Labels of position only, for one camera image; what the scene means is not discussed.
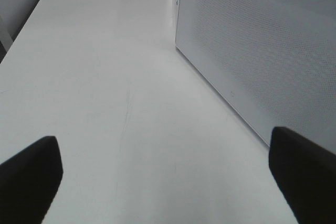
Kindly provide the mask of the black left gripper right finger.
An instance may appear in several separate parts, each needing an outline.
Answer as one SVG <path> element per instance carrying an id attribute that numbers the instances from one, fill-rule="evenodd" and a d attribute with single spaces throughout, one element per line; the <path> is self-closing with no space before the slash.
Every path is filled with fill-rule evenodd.
<path id="1" fill-rule="evenodd" d="M 271 133 L 268 165 L 298 223 L 335 223 L 335 155 L 286 127 Z"/>

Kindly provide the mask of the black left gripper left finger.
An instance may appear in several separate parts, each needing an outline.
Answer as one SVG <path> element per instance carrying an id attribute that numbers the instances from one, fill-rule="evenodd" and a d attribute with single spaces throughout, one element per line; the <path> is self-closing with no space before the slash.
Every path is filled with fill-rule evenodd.
<path id="1" fill-rule="evenodd" d="M 56 137 L 45 136 L 1 164 L 1 223 L 42 223 L 63 176 Z"/>

